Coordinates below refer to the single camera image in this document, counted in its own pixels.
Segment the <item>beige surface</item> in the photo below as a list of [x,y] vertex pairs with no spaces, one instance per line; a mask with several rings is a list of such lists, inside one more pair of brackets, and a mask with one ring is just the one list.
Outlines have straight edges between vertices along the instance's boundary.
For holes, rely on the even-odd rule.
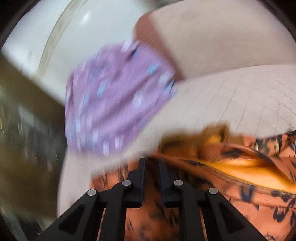
[[296,63],[296,43],[258,0],[185,0],[150,18],[183,76]]
[[179,83],[175,97],[121,155],[67,154],[59,183],[58,215],[88,190],[91,173],[155,150],[166,133],[192,133],[216,121],[228,121],[234,132],[258,136],[296,129],[295,76],[296,65],[268,65]]

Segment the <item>round metal pin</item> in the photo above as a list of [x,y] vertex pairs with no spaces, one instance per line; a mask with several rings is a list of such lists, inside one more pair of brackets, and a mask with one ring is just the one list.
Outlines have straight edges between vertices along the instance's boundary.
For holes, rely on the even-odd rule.
[[218,193],[218,190],[216,188],[210,188],[209,189],[209,193],[211,193],[211,194],[217,194]]
[[124,180],[122,182],[122,185],[124,185],[124,186],[129,186],[130,184],[131,184],[131,181],[130,180]]
[[181,180],[176,180],[176,181],[174,181],[174,184],[175,184],[176,186],[182,186],[182,185],[183,185],[183,181],[181,181]]
[[90,189],[90,190],[88,190],[88,191],[87,191],[87,195],[89,195],[89,196],[94,196],[94,195],[96,195],[96,190],[95,190],[95,189]]

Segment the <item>white surface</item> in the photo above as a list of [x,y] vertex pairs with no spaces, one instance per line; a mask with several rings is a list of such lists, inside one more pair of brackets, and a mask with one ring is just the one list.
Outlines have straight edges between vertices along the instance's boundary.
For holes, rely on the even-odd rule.
[[229,122],[234,133],[259,137],[296,128],[296,65],[253,66],[178,84],[175,97],[121,155],[108,158],[68,152],[59,182],[58,215],[90,187],[92,173],[157,150],[166,133],[200,131]]
[[150,0],[42,0],[16,26],[2,51],[64,104],[67,76],[106,44],[133,37]]

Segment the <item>purple patterned garment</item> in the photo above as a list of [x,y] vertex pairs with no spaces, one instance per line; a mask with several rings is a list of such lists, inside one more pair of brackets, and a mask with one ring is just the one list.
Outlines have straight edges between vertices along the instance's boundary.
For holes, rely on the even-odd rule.
[[108,156],[128,145],[176,90],[173,67],[139,41],[106,46],[69,76],[69,149]]

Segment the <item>open bag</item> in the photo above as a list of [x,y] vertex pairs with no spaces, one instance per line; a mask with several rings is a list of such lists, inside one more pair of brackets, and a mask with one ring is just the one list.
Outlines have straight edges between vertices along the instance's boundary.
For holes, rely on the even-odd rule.
[[[164,137],[147,158],[143,206],[127,210],[125,240],[179,240],[178,209],[161,202],[157,159],[194,188],[217,188],[267,240],[289,240],[296,223],[295,156],[296,131],[257,139],[217,125],[191,136]],[[92,177],[91,188],[110,189],[137,165],[104,170]]]

